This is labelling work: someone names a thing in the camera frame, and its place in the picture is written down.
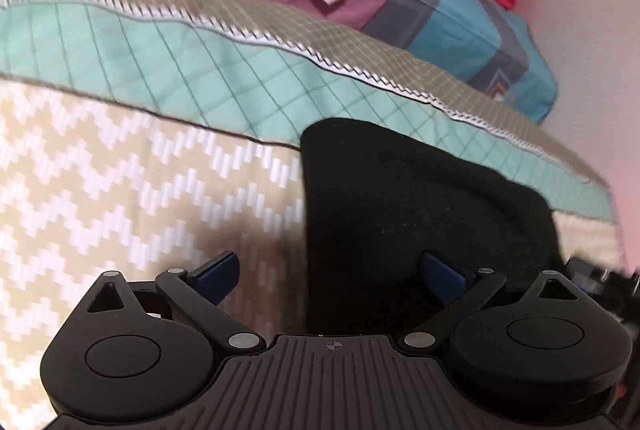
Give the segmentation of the black knit pants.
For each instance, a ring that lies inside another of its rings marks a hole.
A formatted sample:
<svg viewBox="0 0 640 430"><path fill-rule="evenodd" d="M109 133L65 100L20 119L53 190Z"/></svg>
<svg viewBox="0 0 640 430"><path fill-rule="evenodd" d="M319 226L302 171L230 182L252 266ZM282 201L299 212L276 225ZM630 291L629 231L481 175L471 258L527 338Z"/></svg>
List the black knit pants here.
<svg viewBox="0 0 640 430"><path fill-rule="evenodd" d="M313 334L400 335L442 306L422 254L487 266L518 295L563 268L548 203L483 165L378 125L312 124L300 138Z"/></svg>

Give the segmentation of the patterned teal beige quilt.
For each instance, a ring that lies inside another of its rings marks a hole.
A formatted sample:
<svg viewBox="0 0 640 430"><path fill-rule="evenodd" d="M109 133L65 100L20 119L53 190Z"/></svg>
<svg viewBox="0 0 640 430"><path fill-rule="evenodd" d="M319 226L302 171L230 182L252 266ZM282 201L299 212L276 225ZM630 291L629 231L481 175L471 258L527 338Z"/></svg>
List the patterned teal beige quilt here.
<svg viewBox="0 0 640 430"><path fill-rule="evenodd" d="M44 349L110 268L239 254L224 309L265 337L306 307L299 138L367 121L532 187L563 257L624 263L608 185L448 72L265 0L1 0L1 421L53 410Z"/></svg>

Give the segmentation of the teal grey striped pillow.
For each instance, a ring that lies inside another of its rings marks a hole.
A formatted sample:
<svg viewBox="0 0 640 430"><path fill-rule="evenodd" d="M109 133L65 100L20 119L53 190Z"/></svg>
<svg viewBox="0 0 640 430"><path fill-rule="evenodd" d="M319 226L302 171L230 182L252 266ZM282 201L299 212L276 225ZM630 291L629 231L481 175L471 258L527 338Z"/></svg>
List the teal grey striped pillow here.
<svg viewBox="0 0 640 430"><path fill-rule="evenodd" d="M388 0L362 32L430 62L535 123L558 82L526 21L493 0Z"/></svg>

